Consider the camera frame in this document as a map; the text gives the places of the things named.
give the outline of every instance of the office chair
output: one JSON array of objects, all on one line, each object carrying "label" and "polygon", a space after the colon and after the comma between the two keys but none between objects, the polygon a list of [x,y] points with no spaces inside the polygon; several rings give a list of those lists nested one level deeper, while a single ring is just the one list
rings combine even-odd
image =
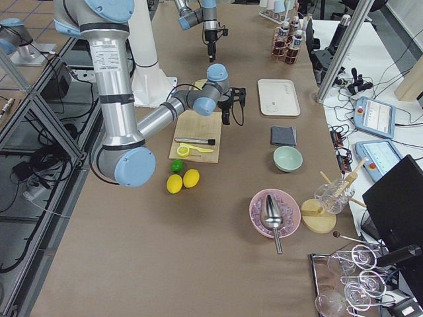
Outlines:
[{"label": "office chair", "polygon": [[[357,5],[358,5],[358,2],[359,2],[359,0],[341,0],[341,1],[339,1],[339,3],[342,3],[345,6],[344,12],[343,13],[333,12],[332,15],[330,16],[330,19],[334,20],[335,17],[342,17],[342,15],[347,14],[349,9],[355,10]],[[388,2],[388,0],[375,0],[373,5],[371,6],[370,12],[380,10],[384,5],[386,5],[387,2]]]}]

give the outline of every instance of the white desk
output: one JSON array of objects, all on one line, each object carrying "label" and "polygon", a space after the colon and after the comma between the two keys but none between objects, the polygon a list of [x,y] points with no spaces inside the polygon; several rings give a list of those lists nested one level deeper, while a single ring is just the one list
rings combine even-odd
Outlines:
[{"label": "white desk", "polygon": [[[332,35],[334,34],[336,27],[338,26],[338,23],[338,21],[313,21],[313,29],[315,30],[314,37],[320,39],[322,49],[329,45],[330,40],[332,39]],[[392,65],[393,63],[394,61],[392,60],[388,51],[385,49],[385,46],[383,45],[376,31],[373,29],[372,25],[368,22],[365,22],[361,27],[355,42],[352,44],[349,54],[347,55],[344,63],[342,64],[342,66],[346,68],[346,74],[342,75],[341,77],[345,79],[351,78],[351,68],[355,67],[357,69],[358,74],[363,74],[364,77],[371,77],[371,79],[367,78],[366,80],[372,81],[376,85],[379,82],[382,83],[388,81],[389,79],[394,78],[400,73],[397,66]],[[417,101],[400,102],[397,100],[397,97],[394,95],[394,90],[398,87],[402,80],[403,79],[401,78],[394,84],[392,84],[388,89],[383,91],[377,97],[377,99],[388,104],[392,104],[397,108],[395,123],[407,124],[408,114],[406,112],[400,111],[400,109],[406,110],[412,114],[411,121],[414,121],[421,115],[423,115],[423,110]],[[389,83],[385,84],[380,84],[376,88],[376,94],[379,94],[385,87],[387,87],[392,82],[393,81],[390,81]],[[338,90],[338,87],[332,88],[324,101],[327,122],[332,126],[348,124],[350,126],[350,129],[353,130],[354,126],[349,120],[347,120],[347,117],[345,116],[348,113],[347,110],[336,109],[337,116],[335,115],[333,107],[343,106],[346,103],[339,101]],[[342,89],[341,93],[350,95],[350,93],[346,89]],[[352,98],[358,99],[361,96],[372,98],[373,90],[369,89],[363,92],[359,92]],[[347,98],[343,96],[341,96],[340,99],[347,100]],[[351,112],[347,116],[348,118],[351,118],[353,115],[354,113]],[[417,122],[423,122],[423,117],[420,118]],[[402,143],[423,146],[422,135],[423,126],[395,127],[395,136],[393,140]],[[364,133],[362,131],[357,131],[352,133],[344,142],[344,146],[352,150],[354,159],[352,163],[353,169],[355,166],[357,166],[358,162],[360,161],[354,151],[354,144],[358,141],[368,141],[374,139],[378,138],[371,134]],[[395,143],[395,147],[400,151],[402,156],[410,154],[415,159],[423,157],[422,149],[407,147],[398,143]],[[418,160],[417,162],[420,167],[423,166],[423,160]],[[358,200],[362,200],[362,194],[365,193],[373,185],[373,180],[370,178],[370,175],[365,171],[364,168],[361,168],[359,170],[358,175],[358,179],[354,182],[354,187],[356,189],[356,194],[354,197]],[[354,216],[354,222],[356,224],[357,232],[360,233],[360,221],[362,219],[363,213],[365,212],[365,208],[360,207],[355,203],[351,203],[350,207]]]}]

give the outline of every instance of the light green bowl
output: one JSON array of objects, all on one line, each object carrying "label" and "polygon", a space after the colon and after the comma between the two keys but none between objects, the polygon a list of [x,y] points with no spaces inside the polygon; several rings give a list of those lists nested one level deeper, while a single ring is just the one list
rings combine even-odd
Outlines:
[{"label": "light green bowl", "polygon": [[303,157],[295,147],[278,147],[273,153],[275,165],[284,172],[292,172],[303,164]]}]

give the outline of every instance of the computer monitor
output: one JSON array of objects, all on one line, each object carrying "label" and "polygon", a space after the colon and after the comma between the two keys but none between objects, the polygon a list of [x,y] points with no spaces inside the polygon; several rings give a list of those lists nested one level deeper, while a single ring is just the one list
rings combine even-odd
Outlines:
[{"label": "computer monitor", "polygon": [[[411,244],[423,248],[423,171],[410,155],[370,187],[363,199],[390,252]],[[423,306],[423,256],[397,263],[397,267]]]}]

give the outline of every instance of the yellow lemon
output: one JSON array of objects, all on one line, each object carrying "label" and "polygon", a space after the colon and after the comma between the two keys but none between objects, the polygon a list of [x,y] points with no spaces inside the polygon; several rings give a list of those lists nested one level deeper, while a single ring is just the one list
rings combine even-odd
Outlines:
[{"label": "yellow lemon", "polygon": [[187,170],[184,175],[184,186],[187,188],[194,187],[200,180],[200,173],[198,170]]},{"label": "yellow lemon", "polygon": [[167,179],[166,188],[171,194],[179,192],[182,188],[182,177],[178,174],[170,175]]}]

